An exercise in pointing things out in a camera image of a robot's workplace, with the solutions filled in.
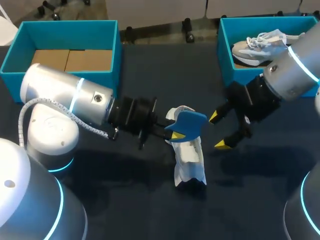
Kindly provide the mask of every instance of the sneaker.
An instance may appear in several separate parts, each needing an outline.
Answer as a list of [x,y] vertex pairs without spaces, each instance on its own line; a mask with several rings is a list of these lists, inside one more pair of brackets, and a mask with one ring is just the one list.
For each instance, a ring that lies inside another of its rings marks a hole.
[[247,37],[246,41],[239,41],[232,48],[232,55],[250,66],[258,66],[266,61],[273,61],[284,52],[289,45],[294,44],[301,36],[286,35],[279,29],[262,32],[257,37]]
[[[177,113],[180,113],[183,109],[194,111],[187,106],[179,106],[177,108],[171,108],[166,118],[176,120],[178,117]],[[188,182],[191,179],[197,179],[207,185],[200,137],[186,142],[170,142],[166,140],[166,143],[170,144],[175,152],[175,186],[177,187],[181,182]]]

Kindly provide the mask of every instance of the blue box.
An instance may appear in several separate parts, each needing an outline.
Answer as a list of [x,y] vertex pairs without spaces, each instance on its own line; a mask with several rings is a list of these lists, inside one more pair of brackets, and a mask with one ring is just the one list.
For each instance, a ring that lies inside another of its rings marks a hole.
[[[247,37],[257,37],[279,29],[287,35],[299,35],[307,32],[317,23],[313,16],[271,16],[271,17],[232,17],[222,18],[218,33],[217,55],[226,86],[233,81],[247,84],[255,76],[263,73],[263,67],[236,68],[231,52],[233,44],[244,41]],[[318,86],[308,91],[303,97],[314,97]]]
[[35,51],[60,49],[112,50],[110,71],[69,73],[111,88],[117,94],[122,58],[117,21],[26,21],[20,25],[0,69],[0,76],[15,102],[21,102],[21,83]]

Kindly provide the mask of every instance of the shoe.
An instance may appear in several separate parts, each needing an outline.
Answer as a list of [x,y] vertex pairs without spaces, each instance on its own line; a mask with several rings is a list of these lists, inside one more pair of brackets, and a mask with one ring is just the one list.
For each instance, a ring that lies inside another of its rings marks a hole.
[[260,33],[257,37],[247,37],[246,41],[239,41],[232,48],[232,55],[250,66],[258,66],[266,61],[273,61],[284,52],[288,46],[299,40],[300,35],[286,35],[279,29]]
[[[194,111],[187,106],[171,108],[166,115],[169,120],[176,120],[183,109]],[[174,184],[177,187],[181,182],[197,179],[207,185],[204,166],[204,155],[201,148],[201,138],[197,137],[187,142],[170,142],[175,152],[176,165],[174,167]]]

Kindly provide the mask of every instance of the blue light ring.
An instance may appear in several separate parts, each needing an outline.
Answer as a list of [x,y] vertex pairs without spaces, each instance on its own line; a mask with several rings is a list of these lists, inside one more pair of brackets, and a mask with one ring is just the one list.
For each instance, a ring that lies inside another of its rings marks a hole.
[[306,68],[306,66],[300,61],[300,59],[297,57],[297,55],[295,54],[295,52],[293,51],[293,49],[291,48],[291,46],[288,47],[288,51],[290,53],[290,55],[292,56],[292,58],[295,60],[295,62],[299,65],[299,67],[310,77],[312,78],[316,83],[319,83],[319,79],[313,75],[312,72],[309,71],[308,68]]
[[81,78],[78,81],[78,83],[76,84],[75,93],[73,94],[73,97],[72,97],[72,100],[71,100],[71,103],[70,103],[70,108],[69,108],[69,111],[71,113],[74,110],[74,107],[75,107],[76,101],[78,99],[79,92],[80,92],[80,89],[82,87],[82,84],[84,83],[84,80],[85,80],[84,78]]
[[58,183],[58,186],[59,186],[59,190],[60,190],[60,206],[59,206],[59,211],[58,211],[58,214],[56,216],[56,219],[49,231],[49,233],[45,236],[45,238],[43,240],[49,240],[50,237],[52,236],[52,234],[54,234],[57,226],[58,226],[58,223],[60,221],[60,218],[61,218],[61,214],[62,214],[62,210],[64,208],[64,192],[62,190],[62,186],[60,184],[60,182],[58,181],[58,179],[55,179],[56,182]]
[[306,209],[306,206],[305,206],[305,202],[304,202],[304,184],[305,184],[305,181],[306,181],[309,173],[310,172],[308,172],[308,174],[304,177],[302,184],[301,184],[301,189],[300,189],[301,204],[302,204],[302,209],[304,211],[304,214],[305,214],[306,218],[308,219],[309,223],[311,224],[313,229],[320,235],[320,230],[317,228],[317,226],[315,225],[315,223],[312,221],[311,217],[309,216],[307,209]]
[[60,171],[62,171],[62,170],[64,170],[64,169],[66,169],[67,167],[69,167],[69,166],[72,164],[73,161],[74,161],[74,158],[72,158],[72,160],[71,160],[66,166],[61,167],[61,168],[59,168],[59,169],[48,170],[48,172],[49,172],[49,173],[60,172]]

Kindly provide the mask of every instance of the coiled cable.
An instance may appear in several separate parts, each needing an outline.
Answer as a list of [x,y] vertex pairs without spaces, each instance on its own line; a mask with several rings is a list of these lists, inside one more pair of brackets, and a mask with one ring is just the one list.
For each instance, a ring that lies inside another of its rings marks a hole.
[[30,108],[31,106],[33,106],[35,104],[40,104],[40,103],[51,105],[52,107],[56,108],[57,110],[62,111],[68,118],[75,121],[78,125],[85,128],[86,130],[93,132],[97,135],[100,135],[106,139],[109,139],[108,133],[86,124],[84,121],[82,121],[80,118],[78,118],[76,115],[74,115],[68,108],[66,108],[62,104],[60,104],[54,100],[48,99],[48,98],[38,97],[38,98],[35,98],[35,99],[28,101],[22,107],[22,109],[20,111],[19,119],[18,119],[18,136],[19,136],[20,147],[25,148],[25,139],[24,139],[24,131],[23,131],[24,130],[23,123],[24,123],[25,114],[26,114],[28,108]]

